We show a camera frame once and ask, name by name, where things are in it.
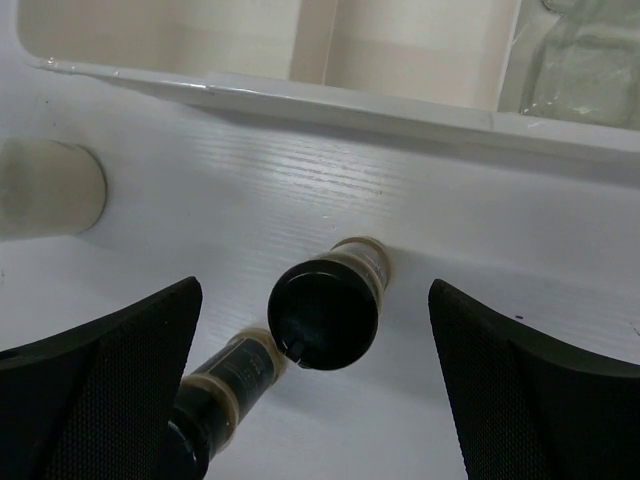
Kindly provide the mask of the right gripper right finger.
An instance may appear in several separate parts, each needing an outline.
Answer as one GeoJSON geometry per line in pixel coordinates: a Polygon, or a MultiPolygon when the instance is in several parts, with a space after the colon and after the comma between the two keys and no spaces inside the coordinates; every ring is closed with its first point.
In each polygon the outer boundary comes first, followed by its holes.
{"type": "Polygon", "coordinates": [[[469,478],[638,478],[638,365],[532,329],[440,279],[428,306],[469,478]]]}

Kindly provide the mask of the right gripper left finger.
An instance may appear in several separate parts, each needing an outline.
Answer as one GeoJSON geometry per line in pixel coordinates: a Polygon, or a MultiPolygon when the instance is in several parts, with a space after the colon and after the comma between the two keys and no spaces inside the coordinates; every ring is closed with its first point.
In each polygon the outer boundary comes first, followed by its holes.
{"type": "Polygon", "coordinates": [[[152,478],[201,305],[188,277],[2,351],[2,478],[152,478]]]}

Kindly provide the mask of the spice jar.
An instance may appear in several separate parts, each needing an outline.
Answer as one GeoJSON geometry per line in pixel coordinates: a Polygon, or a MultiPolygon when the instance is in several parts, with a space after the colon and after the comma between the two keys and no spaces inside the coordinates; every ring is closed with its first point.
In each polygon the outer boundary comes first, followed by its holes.
{"type": "Polygon", "coordinates": [[[157,479],[202,479],[287,361],[265,328],[240,331],[182,378],[159,456],[157,479]]]}
{"type": "Polygon", "coordinates": [[[335,371],[370,349],[390,279],[383,244],[357,236],[288,269],[274,285],[267,322],[278,350],[304,369],[335,371]]]}

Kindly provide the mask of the glass oil bottle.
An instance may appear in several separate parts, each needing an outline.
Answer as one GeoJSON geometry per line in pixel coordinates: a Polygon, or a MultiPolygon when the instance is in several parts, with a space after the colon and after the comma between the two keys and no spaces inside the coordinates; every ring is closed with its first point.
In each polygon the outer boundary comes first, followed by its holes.
{"type": "Polygon", "coordinates": [[[574,1],[540,41],[520,112],[639,128],[639,3],[574,1]]]}

